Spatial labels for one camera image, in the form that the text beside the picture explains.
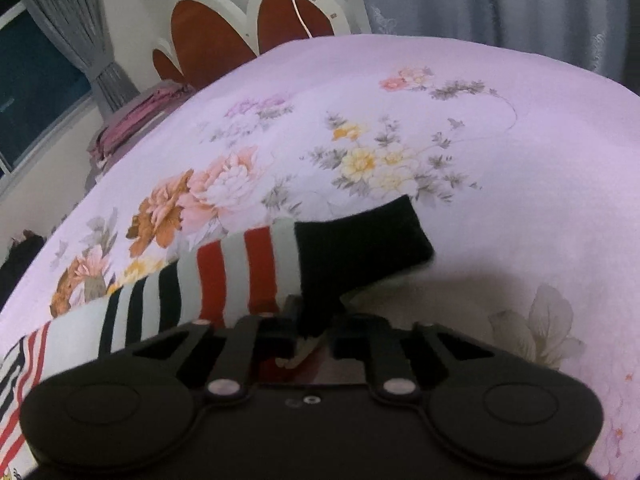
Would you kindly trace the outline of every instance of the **striped fabric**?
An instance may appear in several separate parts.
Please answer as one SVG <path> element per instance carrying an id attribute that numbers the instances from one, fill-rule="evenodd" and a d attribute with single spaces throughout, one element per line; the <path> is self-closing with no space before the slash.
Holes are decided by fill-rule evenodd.
<path id="1" fill-rule="evenodd" d="M 287 296 L 301 293 L 300 283 L 294 222 L 282 220 L 207 244 L 21 339 L 0 368 L 0 475 L 29 452 L 18 417 L 40 380 L 195 319 L 220 328 L 247 314 L 276 313 Z M 72 351 L 70 337 L 81 338 Z"/>

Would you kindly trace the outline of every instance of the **bed sheet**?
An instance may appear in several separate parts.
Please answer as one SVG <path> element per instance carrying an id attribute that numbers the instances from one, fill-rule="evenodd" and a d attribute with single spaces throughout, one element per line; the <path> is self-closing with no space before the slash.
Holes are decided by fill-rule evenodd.
<path id="1" fill-rule="evenodd" d="M 286 44 L 199 92 L 92 189 L 0 313 L 0 352 L 204 242 L 407 194 L 436 261 L 352 307 L 440 322 L 584 381 L 606 414 L 590 465 L 631 480 L 638 124 L 636 95 L 542 56 L 436 38 Z"/>

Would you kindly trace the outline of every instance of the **tied curtain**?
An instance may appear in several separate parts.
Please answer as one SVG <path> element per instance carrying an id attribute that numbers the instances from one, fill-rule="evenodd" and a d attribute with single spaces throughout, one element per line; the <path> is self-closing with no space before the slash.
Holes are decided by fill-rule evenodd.
<path id="1" fill-rule="evenodd" d="M 628 0 L 364 0 L 372 31 L 475 41 L 623 79 Z"/>
<path id="2" fill-rule="evenodd" d="M 22 0 L 49 40 L 91 84 L 104 117 L 138 95 L 114 60 L 102 0 Z"/>

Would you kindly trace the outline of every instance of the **window sill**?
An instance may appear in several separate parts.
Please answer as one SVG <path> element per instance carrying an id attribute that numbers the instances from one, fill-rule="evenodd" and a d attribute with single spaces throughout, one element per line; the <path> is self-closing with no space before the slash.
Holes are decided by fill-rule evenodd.
<path id="1" fill-rule="evenodd" d="M 92 95 L 86 94 L 79 101 L 62 114 L 49 128 L 40 134 L 32 147 L 25 152 L 15 169 L 0 178 L 0 202 L 33 168 L 42 156 L 49 151 L 64 133 L 78 122 L 90 108 L 95 106 Z"/>

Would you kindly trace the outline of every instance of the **curtain tieback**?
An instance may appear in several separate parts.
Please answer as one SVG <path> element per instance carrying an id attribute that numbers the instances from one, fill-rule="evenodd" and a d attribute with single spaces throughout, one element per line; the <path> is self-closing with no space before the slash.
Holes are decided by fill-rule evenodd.
<path id="1" fill-rule="evenodd" d="M 107 54 L 100 54 L 90 67 L 86 69 L 84 75 L 89 80 L 89 83 L 94 82 L 98 79 L 98 76 L 104 72 L 107 67 L 113 62 L 113 57 L 108 56 Z"/>

